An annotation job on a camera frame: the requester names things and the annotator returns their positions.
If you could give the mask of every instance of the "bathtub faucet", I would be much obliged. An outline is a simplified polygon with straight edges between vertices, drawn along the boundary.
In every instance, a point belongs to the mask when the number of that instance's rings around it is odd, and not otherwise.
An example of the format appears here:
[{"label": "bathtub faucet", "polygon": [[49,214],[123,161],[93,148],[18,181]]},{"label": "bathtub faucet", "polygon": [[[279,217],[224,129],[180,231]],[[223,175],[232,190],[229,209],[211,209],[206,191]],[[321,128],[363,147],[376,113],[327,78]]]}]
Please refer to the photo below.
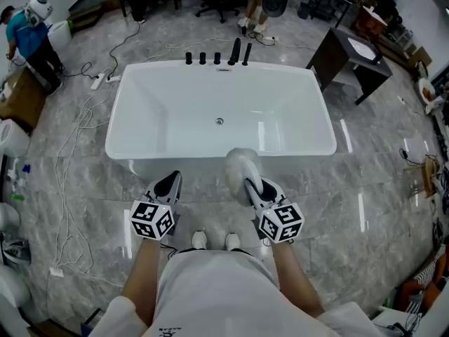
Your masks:
[{"label": "bathtub faucet", "polygon": [[235,65],[236,62],[239,62],[239,56],[240,56],[240,39],[237,38],[234,42],[234,47],[232,48],[232,54],[231,58],[227,62],[228,65]]}]

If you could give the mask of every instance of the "marble floor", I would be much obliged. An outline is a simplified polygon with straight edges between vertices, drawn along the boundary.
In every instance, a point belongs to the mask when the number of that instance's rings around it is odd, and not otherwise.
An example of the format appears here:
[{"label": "marble floor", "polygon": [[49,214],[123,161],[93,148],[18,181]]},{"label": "marble floor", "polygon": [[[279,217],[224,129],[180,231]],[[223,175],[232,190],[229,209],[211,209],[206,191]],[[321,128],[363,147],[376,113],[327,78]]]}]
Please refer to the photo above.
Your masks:
[{"label": "marble floor", "polygon": [[[199,3],[192,0],[185,1],[178,11],[168,4],[149,15],[140,33],[116,49],[116,73],[121,74],[127,64],[162,54],[167,51],[166,44],[179,46],[238,36],[237,17],[228,15],[226,23],[220,24],[215,13],[196,18],[198,8]],[[317,19],[301,20],[288,9],[280,18],[269,21],[267,35],[279,37],[285,45],[304,48],[255,43],[250,59],[305,67],[329,26]],[[87,61],[93,64],[92,72],[113,66],[108,51],[137,28],[130,16],[124,19],[120,11],[106,14],[93,28],[74,35],[61,54],[66,71],[77,72]],[[231,49],[232,43],[207,41],[174,48],[153,60],[182,59],[187,51],[194,56],[201,51],[209,56],[221,51],[227,56]],[[431,222],[441,209],[437,207],[433,214],[422,195],[410,198],[410,177],[403,173],[406,163],[398,150],[404,138],[415,137],[426,141],[430,153],[438,153],[436,139],[430,120],[422,115],[410,76],[394,63],[389,65],[393,76],[359,106],[354,104],[359,92],[351,86],[333,83],[324,91],[337,138],[334,155],[289,158],[293,166],[289,174],[270,173],[270,166],[264,166],[267,175],[284,188],[306,216],[307,223],[293,248],[327,308],[353,300],[371,313],[432,249]],[[19,211],[20,235],[29,240],[32,249],[32,264],[18,268],[32,293],[29,313],[34,319],[50,316],[74,331],[96,308],[105,309],[120,293],[140,243],[132,236],[132,247],[127,249],[123,210],[130,208],[148,183],[107,157],[107,125],[84,130],[71,159],[74,139],[62,148],[89,97],[90,85],[89,78],[69,78],[63,89],[47,99],[27,156],[18,164],[20,170],[24,163],[31,165],[27,187],[19,191],[25,200],[11,201],[5,196]],[[93,109],[91,126],[108,121],[116,90],[117,86],[113,87],[109,100]],[[107,87],[100,90],[92,105],[103,101],[108,91]],[[398,95],[410,106],[404,105]],[[60,178],[69,159],[67,207],[86,236],[93,265],[89,276],[63,266],[65,276],[59,278],[48,273],[62,217],[55,171]],[[270,248],[257,238],[251,224],[253,212],[232,200],[221,171],[211,171],[207,179],[187,176],[182,188],[178,206],[182,217],[169,244],[185,249],[193,231],[204,229],[210,247],[221,249],[226,234],[237,232],[242,247],[276,274]],[[66,221],[61,235],[66,234]],[[78,234],[72,224],[70,233]],[[87,249],[85,241],[81,243]],[[67,247],[63,261],[76,260],[81,251],[76,240],[71,239]],[[163,251],[161,266],[168,252]],[[87,253],[76,264],[80,270],[89,265]]]}]

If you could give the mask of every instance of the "person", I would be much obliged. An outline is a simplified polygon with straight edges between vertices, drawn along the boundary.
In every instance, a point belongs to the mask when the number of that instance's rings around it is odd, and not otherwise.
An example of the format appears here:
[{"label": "person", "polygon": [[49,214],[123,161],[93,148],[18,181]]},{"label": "person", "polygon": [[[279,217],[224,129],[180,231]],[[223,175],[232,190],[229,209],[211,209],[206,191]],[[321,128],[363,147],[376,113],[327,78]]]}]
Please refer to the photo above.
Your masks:
[{"label": "person", "polygon": [[280,290],[237,234],[226,251],[207,251],[202,231],[168,261],[158,288],[159,245],[142,242],[122,296],[91,337],[381,336],[355,303],[324,311],[288,242],[272,244]]},{"label": "person", "polygon": [[257,25],[255,26],[253,31],[261,34],[267,29],[268,20],[268,15],[262,10],[262,0],[248,0],[245,16],[241,18],[237,23],[240,27],[248,27],[256,10],[260,11],[260,15],[259,20],[257,21]]},{"label": "person", "polygon": [[36,27],[29,27],[23,9],[14,9],[7,6],[0,15],[0,23],[6,25],[6,38],[9,51],[6,57],[14,59],[15,50],[18,48],[20,54],[27,62],[51,85],[48,91],[53,95],[61,86],[62,80],[55,72],[64,69],[59,56],[53,50],[48,40],[48,28],[41,22]]}]

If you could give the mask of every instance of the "cardboard box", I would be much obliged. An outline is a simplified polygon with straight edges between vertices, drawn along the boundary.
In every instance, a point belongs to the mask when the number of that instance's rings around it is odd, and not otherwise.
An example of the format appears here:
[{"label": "cardboard box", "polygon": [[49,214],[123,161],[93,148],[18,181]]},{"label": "cardboard box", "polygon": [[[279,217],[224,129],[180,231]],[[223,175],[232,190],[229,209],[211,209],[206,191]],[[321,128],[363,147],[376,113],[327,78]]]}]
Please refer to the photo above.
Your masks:
[{"label": "cardboard box", "polygon": [[28,69],[16,72],[8,78],[12,92],[0,102],[0,119],[12,119],[26,132],[31,132],[41,116],[47,93]]}]

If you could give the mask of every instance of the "white sneaker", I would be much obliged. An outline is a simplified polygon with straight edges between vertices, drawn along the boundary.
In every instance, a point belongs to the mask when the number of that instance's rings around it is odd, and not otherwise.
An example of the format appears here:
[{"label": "white sneaker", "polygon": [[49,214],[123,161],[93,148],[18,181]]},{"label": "white sneaker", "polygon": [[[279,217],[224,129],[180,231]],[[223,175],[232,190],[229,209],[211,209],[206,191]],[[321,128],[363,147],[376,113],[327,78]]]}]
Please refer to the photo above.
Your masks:
[{"label": "white sneaker", "polygon": [[192,237],[192,247],[197,250],[205,250],[208,238],[203,231],[196,231]]},{"label": "white sneaker", "polygon": [[258,34],[261,34],[262,32],[264,32],[267,29],[267,22],[261,24],[257,24],[254,28],[254,32],[257,32]]},{"label": "white sneaker", "polygon": [[240,248],[239,236],[235,233],[228,233],[226,236],[226,250],[232,251],[233,249]]},{"label": "white sneaker", "polygon": [[249,19],[249,18],[247,18],[246,16],[244,16],[244,17],[242,17],[242,18],[237,22],[237,25],[238,25],[239,27],[243,27],[243,26],[248,27],[249,24],[250,24],[250,20],[251,20],[251,19]]}]

